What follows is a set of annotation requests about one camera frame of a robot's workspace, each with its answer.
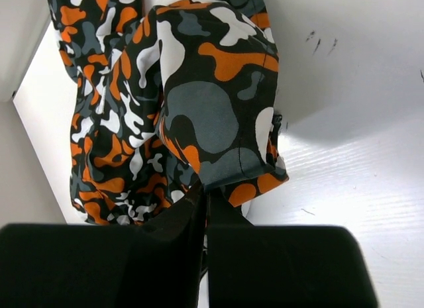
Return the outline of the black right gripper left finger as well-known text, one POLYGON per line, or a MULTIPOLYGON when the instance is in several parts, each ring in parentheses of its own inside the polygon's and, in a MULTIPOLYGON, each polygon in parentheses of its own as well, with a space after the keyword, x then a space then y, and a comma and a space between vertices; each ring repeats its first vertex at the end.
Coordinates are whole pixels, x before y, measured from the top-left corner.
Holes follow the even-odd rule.
POLYGON ((9 224, 2 307, 196 307, 203 248, 200 183, 141 226, 9 224))

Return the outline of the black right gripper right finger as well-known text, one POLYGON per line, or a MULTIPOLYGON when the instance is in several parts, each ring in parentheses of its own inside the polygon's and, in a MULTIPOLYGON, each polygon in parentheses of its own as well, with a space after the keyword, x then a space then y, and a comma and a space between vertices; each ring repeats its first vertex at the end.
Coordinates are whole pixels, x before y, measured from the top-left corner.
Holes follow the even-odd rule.
POLYGON ((211 307, 376 307, 361 249, 343 227, 256 226, 207 195, 211 307))

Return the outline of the orange grey camouflage shorts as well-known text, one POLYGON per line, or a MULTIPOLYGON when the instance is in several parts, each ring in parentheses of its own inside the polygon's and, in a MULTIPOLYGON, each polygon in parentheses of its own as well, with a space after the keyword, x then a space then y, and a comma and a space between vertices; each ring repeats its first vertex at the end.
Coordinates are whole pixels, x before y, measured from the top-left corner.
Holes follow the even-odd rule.
POLYGON ((47 0, 76 83, 73 208, 142 225, 195 184, 234 207, 288 180, 264 0, 47 0))

